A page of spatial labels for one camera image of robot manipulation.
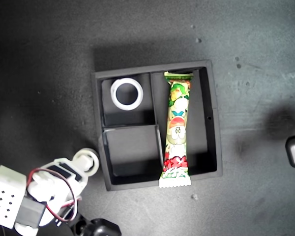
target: red wire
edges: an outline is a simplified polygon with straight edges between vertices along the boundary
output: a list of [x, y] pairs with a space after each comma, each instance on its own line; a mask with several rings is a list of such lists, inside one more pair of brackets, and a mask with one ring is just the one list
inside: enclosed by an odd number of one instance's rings
[[[65, 178], [63, 175], [61, 175], [60, 173], [58, 173], [58, 172], [56, 172], [56, 171], [52, 171], [52, 170], [48, 170], [48, 169], [42, 169], [42, 168], [36, 168], [36, 169], [32, 170], [32, 171], [29, 173], [29, 179], [28, 179], [27, 184], [26, 184], [27, 187], [28, 187], [29, 184], [31, 183], [31, 179], [32, 179], [32, 177], [33, 177], [33, 174], [36, 173], [36, 172], [38, 172], [38, 171], [46, 171], [46, 172], [53, 173], [53, 174], [57, 175], [58, 178], [62, 179], [62, 180], [68, 185], [68, 187], [69, 187], [69, 189], [70, 189], [70, 191], [71, 191], [72, 197], [73, 197], [73, 203], [74, 203], [74, 200], [77, 201], [76, 197], [74, 196], [73, 190], [72, 190], [72, 188], [71, 188], [69, 182], [66, 180], [66, 178]], [[50, 214], [53, 215], [53, 217], [55, 217], [55, 218], [56, 218], [57, 220], [59, 220], [59, 221], [62, 221], [62, 222], [70, 222], [70, 221], [74, 220], [74, 218], [70, 218], [70, 219], [67, 220], [67, 219], [64, 219], [64, 218], [60, 217], [59, 215], [57, 215], [56, 213], [54, 213], [54, 212], [50, 209], [50, 207], [48, 206], [48, 204], [46, 204], [46, 208], [47, 208], [47, 210], [50, 212]]]
[[70, 206], [70, 205], [72, 205], [73, 203], [74, 203], [74, 201], [72, 200], [72, 201], [70, 201], [69, 203], [62, 205], [61, 208], [63, 208], [63, 207], [67, 207], [67, 206]]

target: gray floor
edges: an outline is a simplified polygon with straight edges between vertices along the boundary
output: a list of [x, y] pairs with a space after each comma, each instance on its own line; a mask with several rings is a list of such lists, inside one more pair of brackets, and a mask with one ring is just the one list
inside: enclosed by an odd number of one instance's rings
[[81, 213], [125, 236], [295, 236], [295, 0], [0, 1], [0, 164], [27, 174], [96, 148], [95, 69], [200, 59], [213, 63], [223, 177], [106, 192], [98, 173]]

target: white bracket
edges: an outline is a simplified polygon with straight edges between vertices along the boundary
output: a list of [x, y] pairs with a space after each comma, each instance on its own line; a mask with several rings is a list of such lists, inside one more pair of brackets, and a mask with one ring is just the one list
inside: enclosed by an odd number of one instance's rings
[[26, 176], [0, 166], [0, 225], [12, 229], [26, 191]]

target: colorful wrapper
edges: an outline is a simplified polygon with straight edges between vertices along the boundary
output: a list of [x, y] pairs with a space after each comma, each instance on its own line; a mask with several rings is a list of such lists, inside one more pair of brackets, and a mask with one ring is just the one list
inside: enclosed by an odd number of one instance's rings
[[186, 124], [189, 105], [190, 80], [193, 74], [164, 73], [171, 85], [166, 148], [163, 173], [159, 187], [191, 185], [186, 153]]

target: cable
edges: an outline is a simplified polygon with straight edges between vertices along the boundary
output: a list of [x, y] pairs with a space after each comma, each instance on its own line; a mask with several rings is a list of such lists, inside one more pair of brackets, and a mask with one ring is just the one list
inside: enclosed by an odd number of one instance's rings
[[70, 222], [70, 221], [73, 221], [74, 218], [77, 216], [78, 214], [78, 202], [77, 202], [77, 197], [74, 195], [74, 192], [72, 190], [72, 187], [70, 185], [70, 183], [68, 182], [68, 180], [63, 176], [61, 175], [60, 173], [56, 172], [56, 171], [52, 171], [52, 170], [49, 170], [49, 169], [43, 169], [43, 168], [36, 168], [34, 170], [32, 170], [30, 173], [29, 173], [29, 179], [27, 181], [27, 187], [29, 186], [29, 184], [31, 183], [31, 179], [33, 177], [33, 174], [36, 173], [36, 172], [39, 172], [39, 171], [46, 171], [46, 172], [49, 172], [53, 175], [56, 175], [58, 178], [62, 179], [69, 187], [70, 189], [70, 192], [72, 194], [72, 197], [73, 197], [73, 206], [74, 206], [74, 212], [73, 212], [73, 215], [71, 216], [70, 219], [66, 220], [62, 217], [60, 217], [58, 214], [54, 213], [50, 207], [48, 206], [48, 204], [46, 205], [46, 208], [48, 209], [48, 211], [51, 213], [51, 215], [53, 215], [57, 220], [59, 221], [62, 221], [62, 222]]
[[4, 231], [4, 227], [1, 225], [2, 228], [2, 232], [3, 232], [3, 236], [5, 236], [5, 231]]
[[[77, 201], [80, 201], [80, 200], [82, 200], [82, 197], [77, 197]], [[70, 206], [70, 205], [72, 205], [73, 203], [74, 203], [73, 200], [66, 201], [66, 202], [61, 206], [61, 208], [63, 208], [63, 207], [67, 207], [67, 206]]]

